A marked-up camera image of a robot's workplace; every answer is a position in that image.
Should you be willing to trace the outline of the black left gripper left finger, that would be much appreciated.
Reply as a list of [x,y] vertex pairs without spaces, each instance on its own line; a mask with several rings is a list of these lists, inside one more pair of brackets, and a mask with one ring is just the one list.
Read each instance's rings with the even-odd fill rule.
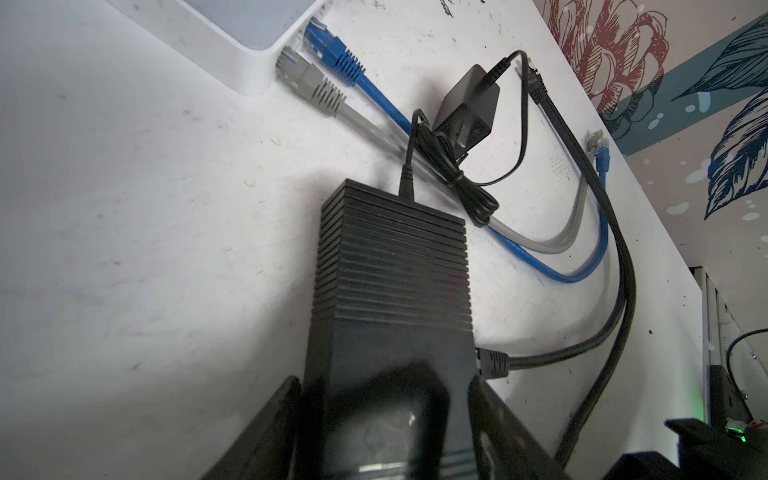
[[287,479],[301,394],[299,379],[289,376],[202,479]]

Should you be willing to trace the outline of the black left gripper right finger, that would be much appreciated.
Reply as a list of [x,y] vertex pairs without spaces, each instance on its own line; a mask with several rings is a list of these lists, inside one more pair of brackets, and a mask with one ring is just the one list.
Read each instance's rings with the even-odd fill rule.
[[569,479],[479,376],[470,383],[468,407],[480,479]]

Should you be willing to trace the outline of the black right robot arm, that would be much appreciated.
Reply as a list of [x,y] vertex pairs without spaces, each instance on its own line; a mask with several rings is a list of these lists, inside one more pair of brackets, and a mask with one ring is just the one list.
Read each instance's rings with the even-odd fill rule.
[[607,479],[765,479],[767,424],[753,419],[725,367],[709,370],[710,422],[672,419],[678,462],[657,452],[624,454]]

